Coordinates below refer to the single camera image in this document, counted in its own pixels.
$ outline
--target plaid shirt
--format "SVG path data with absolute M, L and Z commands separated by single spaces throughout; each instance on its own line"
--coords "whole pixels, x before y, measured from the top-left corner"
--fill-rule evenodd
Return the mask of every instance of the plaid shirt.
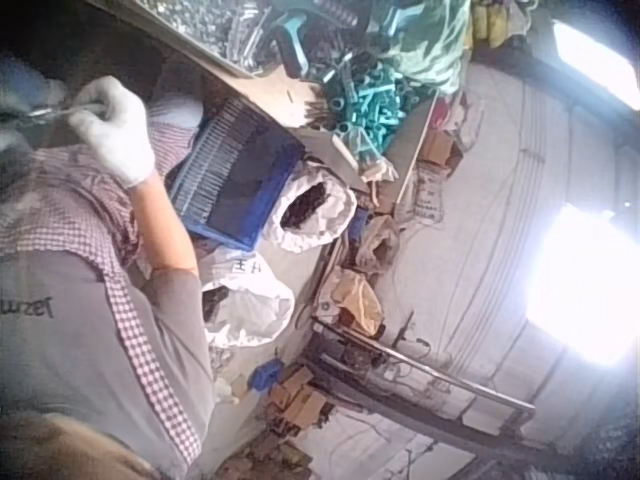
M 192 129 L 151 125 L 160 175 L 186 156 L 193 134 Z M 190 464 L 200 453 L 200 439 L 158 363 L 127 290 L 123 265 L 137 255 L 140 235 L 126 192 L 86 146 L 42 149 L 32 157 L 29 176 L 2 195 L 0 255 L 66 251 L 102 273 L 123 348 L 140 386 Z

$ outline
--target gray shirt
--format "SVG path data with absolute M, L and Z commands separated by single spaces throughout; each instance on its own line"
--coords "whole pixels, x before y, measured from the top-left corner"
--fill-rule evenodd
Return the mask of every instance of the gray shirt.
M 201 286 L 165 271 L 133 303 L 169 382 L 201 439 L 213 382 Z M 100 273 L 73 254 L 0 258 L 0 409 L 61 413 L 112 436 L 171 476 L 187 465 L 141 389 L 120 343 Z

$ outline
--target white glove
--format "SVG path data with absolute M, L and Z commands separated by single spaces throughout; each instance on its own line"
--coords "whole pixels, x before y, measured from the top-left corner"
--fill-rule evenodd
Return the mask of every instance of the white glove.
M 96 102 L 107 107 L 104 120 L 80 110 L 69 116 L 69 124 L 125 188 L 134 187 L 155 169 L 144 104 L 113 77 L 91 82 L 74 103 Z

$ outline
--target bright window light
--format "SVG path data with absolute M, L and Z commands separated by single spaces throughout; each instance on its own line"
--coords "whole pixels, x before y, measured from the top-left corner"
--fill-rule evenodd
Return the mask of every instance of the bright window light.
M 560 58 L 634 110 L 640 110 L 636 72 L 626 58 L 584 33 L 555 22 L 554 33 Z
M 588 360 L 616 363 L 636 341 L 640 247 L 609 223 L 566 206 L 542 244 L 527 318 Z

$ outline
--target blue container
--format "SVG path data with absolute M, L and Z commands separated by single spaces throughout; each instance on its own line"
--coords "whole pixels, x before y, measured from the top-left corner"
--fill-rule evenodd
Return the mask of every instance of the blue container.
M 251 374 L 249 386 L 258 392 L 264 392 L 278 383 L 278 377 L 284 368 L 279 358 L 269 360 L 257 367 Z
M 171 201 L 189 231 L 251 251 L 304 154 L 287 130 L 232 98 L 202 129 Z

